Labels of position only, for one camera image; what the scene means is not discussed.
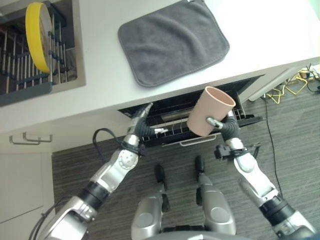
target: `power cord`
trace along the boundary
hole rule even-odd
[[[274,140],[272,138],[271,131],[270,131],[270,126],[269,126],[267,99],[266,98],[262,98],[262,99],[264,100],[264,103],[265,103],[266,126],[268,128],[268,132],[269,132],[269,136],[270,136],[270,140],[271,140],[271,145],[272,145],[272,151],[273,151],[274,174],[275,174],[276,182],[277,182],[277,184],[279,186],[280,194],[281,194],[281,196],[283,196],[281,185],[280,185],[278,174],[277,174],[277,162],[276,162],[275,144],[274,144]]]
[[[99,154],[99,157],[100,157],[100,160],[101,160],[102,164],[105,164],[107,161],[106,161],[105,157],[103,156],[103,154],[101,152],[101,149],[100,149],[100,147],[99,147],[99,145],[97,143],[97,135],[98,135],[98,133],[100,131],[104,131],[104,132],[109,133],[118,144],[121,144],[121,141],[119,141],[118,138],[116,137],[116,135],[114,134],[114,132],[111,131],[108,128],[103,127],[103,128],[99,128],[99,129],[95,130],[95,132],[94,132],[94,134],[92,136],[92,143],[93,143],[96,151]]]
[[[317,87],[316,90],[313,90],[310,88],[309,86],[309,77],[310,77],[310,74],[312,74],[312,78],[313,80],[316,80],[318,82],[320,82],[320,75],[317,71],[315,70],[311,70],[311,64],[309,66],[305,66],[306,67],[306,70],[307,70],[307,73],[306,73],[306,80],[307,80],[307,83],[306,83],[306,87],[308,88],[308,90],[312,93],[318,93],[320,94],[320,86]]]
[[[41,214],[41,218],[36,222],[36,224],[34,225],[30,235],[29,235],[29,239],[28,240],[36,240],[37,239],[37,236],[38,236],[38,233],[39,233],[39,230],[42,226],[42,224],[45,222],[46,218],[48,217],[48,215],[52,212],[52,210],[63,204],[63,200],[65,199],[69,199],[70,196],[63,196],[62,198],[60,198],[59,201],[57,201],[54,205],[52,205],[45,213],[42,213]]]

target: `dish towel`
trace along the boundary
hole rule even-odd
[[[135,80],[145,87],[210,67],[230,48],[203,0],[181,0],[129,21],[118,38]]]

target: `pink cup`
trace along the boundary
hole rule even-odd
[[[224,91],[206,86],[186,124],[193,133],[202,137],[208,136],[214,127],[208,124],[206,119],[212,117],[221,121],[235,105],[233,98]]]

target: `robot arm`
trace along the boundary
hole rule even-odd
[[[146,117],[152,105],[150,103],[136,112],[121,148],[113,153],[110,161],[94,174],[88,185],[77,196],[73,196],[44,227],[39,240],[88,239],[86,223],[95,220],[101,205],[117,189],[127,173],[137,165],[140,138],[167,131],[146,125]]]
[[[212,117],[208,117],[206,121],[220,129],[227,145],[217,146],[216,157],[227,157],[232,161],[236,172],[240,175],[238,182],[241,189],[260,209],[276,235],[286,239],[313,236],[316,233],[315,228],[282,198],[275,185],[260,170],[256,159],[239,139],[239,126],[232,112],[229,112],[225,123],[216,121]]]

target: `cabinet handle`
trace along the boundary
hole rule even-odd
[[[31,142],[16,142],[14,141],[14,137],[13,136],[9,136],[9,142],[13,145],[40,145],[40,142],[37,141],[35,143],[31,143]]]
[[[27,138],[27,132],[24,132],[22,134],[22,138],[25,140],[24,142],[17,142],[14,141],[14,137],[11,135],[9,136],[9,142],[14,145],[40,145],[40,143],[51,143],[53,140],[53,135],[49,135],[49,140],[42,140],[41,137],[38,137],[38,139],[30,139]]]
[[[30,139],[30,138],[27,138],[27,133],[24,132],[22,134],[22,137],[23,137],[23,140],[27,141],[27,142],[35,142],[35,143],[51,143],[52,142],[52,139],[53,139],[53,136],[52,134],[49,135],[50,139],[49,140],[41,140],[40,137],[38,137],[38,139]]]

